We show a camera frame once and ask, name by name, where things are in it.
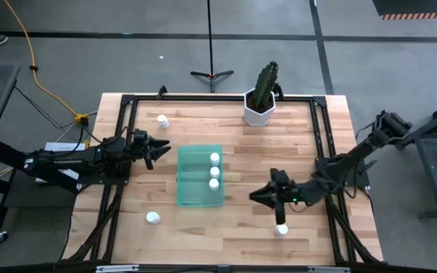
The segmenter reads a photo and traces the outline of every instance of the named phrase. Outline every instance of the white pot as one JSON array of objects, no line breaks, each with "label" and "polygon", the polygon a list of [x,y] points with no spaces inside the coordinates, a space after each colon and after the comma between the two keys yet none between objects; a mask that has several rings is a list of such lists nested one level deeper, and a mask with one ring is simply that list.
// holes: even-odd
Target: white pot
[{"label": "white pot", "polygon": [[269,121],[269,119],[271,118],[274,109],[276,109],[276,101],[274,98],[274,93],[271,92],[272,107],[268,111],[265,111],[264,113],[260,114],[247,107],[247,94],[251,93],[254,90],[255,89],[252,88],[251,90],[244,93],[244,118],[250,126],[265,126]]}]

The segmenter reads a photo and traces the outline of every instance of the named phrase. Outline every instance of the gray floor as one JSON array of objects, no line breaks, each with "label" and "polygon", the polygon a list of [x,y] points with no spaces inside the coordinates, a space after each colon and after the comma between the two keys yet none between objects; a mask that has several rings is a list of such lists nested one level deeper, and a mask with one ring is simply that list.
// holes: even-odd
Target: gray floor
[{"label": "gray floor", "polygon": [[[13,3],[35,31],[206,33],[206,5],[199,0]],[[324,35],[437,36],[437,20],[381,21],[371,1],[318,0],[317,5]],[[212,0],[212,18],[215,33],[314,34],[307,0]],[[0,30],[18,30],[1,0]],[[103,92],[156,92],[161,85],[170,92],[208,92],[207,82],[189,75],[191,70],[208,72],[206,40],[32,41],[41,83],[79,112],[96,110]],[[216,40],[214,46],[215,70],[236,71],[218,83],[220,93],[248,90],[260,68],[276,60],[286,93],[325,94],[316,42]],[[325,47],[335,94],[347,96],[356,129],[382,109],[396,111],[415,126],[437,109],[437,44],[327,42]],[[24,39],[13,38],[0,48],[0,64],[20,65],[18,86],[54,118],[70,120],[33,84]],[[23,112],[33,115],[22,120]],[[18,93],[12,95],[0,123],[1,140],[32,150],[60,135]],[[437,268],[437,220],[417,220],[417,213],[435,208],[417,151],[386,147],[371,157],[378,159],[369,176],[385,261]],[[69,215],[70,209],[12,209],[5,222],[11,238],[0,244],[0,266],[57,260]]]}]

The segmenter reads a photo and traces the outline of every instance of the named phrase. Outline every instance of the tripod stand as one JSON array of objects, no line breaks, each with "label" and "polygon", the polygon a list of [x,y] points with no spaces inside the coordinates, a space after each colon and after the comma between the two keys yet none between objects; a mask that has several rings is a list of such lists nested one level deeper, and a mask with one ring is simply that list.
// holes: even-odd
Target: tripod stand
[{"label": "tripod stand", "polygon": [[212,19],[210,18],[210,0],[206,0],[206,8],[209,13],[209,47],[210,47],[210,74],[191,71],[190,74],[194,76],[206,77],[210,80],[210,92],[215,93],[215,80],[224,75],[233,74],[234,71],[224,71],[217,74],[213,73],[213,50],[212,50]]}]

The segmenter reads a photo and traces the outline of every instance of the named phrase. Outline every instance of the clear plastic container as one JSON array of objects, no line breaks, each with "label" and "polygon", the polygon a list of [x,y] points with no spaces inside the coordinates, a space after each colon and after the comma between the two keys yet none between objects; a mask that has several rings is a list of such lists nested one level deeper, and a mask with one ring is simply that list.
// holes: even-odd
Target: clear plastic container
[{"label": "clear plastic container", "polygon": [[210,190],[210,155],[216,152],[222,158],[222,146],[201,145],[178,148],[177,204],[182,207],[222,206],[225,202],[222,160],[217,191]]}]

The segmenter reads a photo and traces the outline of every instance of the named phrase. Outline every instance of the wood grain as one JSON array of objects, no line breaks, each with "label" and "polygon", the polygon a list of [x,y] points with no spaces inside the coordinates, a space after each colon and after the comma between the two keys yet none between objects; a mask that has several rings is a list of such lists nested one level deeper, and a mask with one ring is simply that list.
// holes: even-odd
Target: wood grain
[{"label": "wood grain", "polygon": [[[121,94],[102,95],[94,127],[96,137],[114,134],[120,100]],[[356,143],[346,98],[327,96],[327,102],[335,147],[338,153],[347,152]],[[308,104],[277,102],[267,127],[249,127],[242,117],[242,107],[241,102],[139,102],[136,128],[170,140],[172,150],[154,164],[153,171],[146,170],[144,162],[133,164],[130,182],[124,189],[113,263],[334,263],[324,202],[302,213],[286,206],[290,230],[286,237],[277,238],[272,232],[273,211],[248,199],[250,192],[268,181],[270,168],[286,170],[296,182],[308,179],[317,156]],[[321,112],[317,112],[322,121]],[[160,114],[168,117],[167,130],[156,122]],[[322,122],[320,129],[325,140]],[[178,147],[199,144],[223,147],[224,206],[176,205]],[[325,142],[323,147],[328,155]],[[94,185],[77,197],[65,257],[77,250],[95,226],[101,195],[102,186]],[[369,200],[359,193],[356,199],[347,198],[347,209],[358,237],[375,257],[382,259]],[[162,216],[160,224],[146,223],[145,215],[150,211]],[[344,248],[342,232],[339,237]]]}]

